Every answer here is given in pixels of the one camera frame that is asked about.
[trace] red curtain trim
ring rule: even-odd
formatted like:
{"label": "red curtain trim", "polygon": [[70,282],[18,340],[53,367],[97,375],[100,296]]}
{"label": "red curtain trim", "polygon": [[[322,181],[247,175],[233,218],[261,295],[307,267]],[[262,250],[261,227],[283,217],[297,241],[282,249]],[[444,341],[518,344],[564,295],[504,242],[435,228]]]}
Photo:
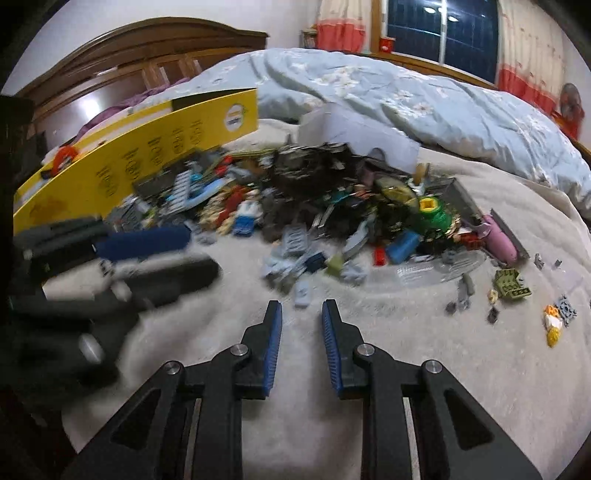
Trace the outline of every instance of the red curtain trim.
{"label": "red curtain trim", "polygon": [[556,106],[557,98],[550,92],[542,90],[539,85],[529,83],[526,78],[518,75],[514,67],[503,65],[499,71],[499,90],[509,92],[523,101],[540,108],[550,115]]}
{"label": "red curtain trim", "polygon": [[365,27],[350,19],[323,20],[318,23],[317,47],[329,51],[358,53],[363,49]]}

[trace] window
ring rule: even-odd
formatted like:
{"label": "window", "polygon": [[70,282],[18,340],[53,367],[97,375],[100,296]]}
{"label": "window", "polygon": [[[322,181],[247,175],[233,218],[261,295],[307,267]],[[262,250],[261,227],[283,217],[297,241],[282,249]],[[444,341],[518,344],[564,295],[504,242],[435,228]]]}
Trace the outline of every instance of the window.
{"label": "window", "polygon": [[495,81],[499,19],[496,0],[384,0],[383,34],[394,51]]}

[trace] green lego piece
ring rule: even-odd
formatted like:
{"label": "green lego piece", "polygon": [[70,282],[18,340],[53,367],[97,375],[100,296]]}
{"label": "green lego piece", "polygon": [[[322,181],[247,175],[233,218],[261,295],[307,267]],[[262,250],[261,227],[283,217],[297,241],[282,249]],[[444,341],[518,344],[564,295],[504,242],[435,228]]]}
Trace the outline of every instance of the green lego piece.
{"label": "green lego piece", "polygon": [[326,273],[328,275],[332,275],[333,277],[340,278],[340,272],[343,270],[344,263],[345,261],[343,260],[343,254],[334,254],[326,262]]}
{"label": "green lego piece", "polygon": [[419,208],[425,230],[434,228],[447,232],[451,227],[452,217],[445,211],[438,198],[421,197],[419,199]]}
{"label": "green lego piece", "polygon": [[517,277],[519,277],[519,272],[514,268],[497,270],[495,274],[495,286],[501,297],[517,300],[531,295],[531,290],[528,287],[520,285]]}

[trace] purple cloth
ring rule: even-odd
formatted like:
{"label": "purple cloth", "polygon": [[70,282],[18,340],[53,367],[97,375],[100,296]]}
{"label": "purple cloth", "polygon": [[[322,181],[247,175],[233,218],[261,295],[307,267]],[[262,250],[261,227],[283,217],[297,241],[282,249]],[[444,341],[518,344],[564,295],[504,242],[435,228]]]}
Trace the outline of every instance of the purple cloth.
{"label": "purple cloth", "polygon": [[125,100],[117,103],[114,106],[110,106],[110,107],[106,108],[101,113],[99,113],[98,115],[93,117],[82,128],[80,128],[80,130],[78,131],[78,135],[76,135],[76,138],[74,139],[74,141],[72,143],[78,142],[78,140],[81,139],[82,136],[84,136],[84,134],[86,132],[88,132],[88,130],[90,130],[93,127],[96,127],[99,123],[107,120],[108,118],[112,117],[114,114],[119,113],[119,112],[125,110],[126,108],[129,108],[130,106],[135,106],[138,103],[141,103],[144,100],[146,100],[146,98],[148,98],[152,95],[156,95],[157,93],[161,93],[169,87],[174,87],[176,85],[180,85],[181,83],[188,82],[189,80],[190,80],[189,78],[184,77],[184,78],[181,78],[178,82],[176,82],[173,85],[162,85],[160,87],[151,88],[150,90],[146,90],[143,93],[138,93],[137,95],[134,95],[133,97],[126,98]]}

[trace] pile of lego pieces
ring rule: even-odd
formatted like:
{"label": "pile of lego pieces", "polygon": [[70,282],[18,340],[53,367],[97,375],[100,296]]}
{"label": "pile of lego pieces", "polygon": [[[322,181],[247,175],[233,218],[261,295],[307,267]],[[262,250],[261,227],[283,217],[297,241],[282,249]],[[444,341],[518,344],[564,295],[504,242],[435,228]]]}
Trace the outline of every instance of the pile of lego pieces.
{"label": "pile of lego pieces", "polygon": [[[258,228],[275,243],[262,276],[285,294],[295,286],[302,307],[310,297],[305,272],[325,269],[362,284],[367,272],[355,257],[366,245],[374,267],[435,258],[452,265],[459,251],[473,249],[487,249],[503,265],[528,257],[498,215],[483,215],[457,179],[431,175],[423,164],[409,175],[346,144],[196,152],[134,189],[107,218],[116,229],[186,225],[198,242],[211,244],[218,235],[250,237]],[[344,244],[330,258],[320,248],[327,239]],[[462,285],[467,279],[458,299],[466,309],[473,286]]]}

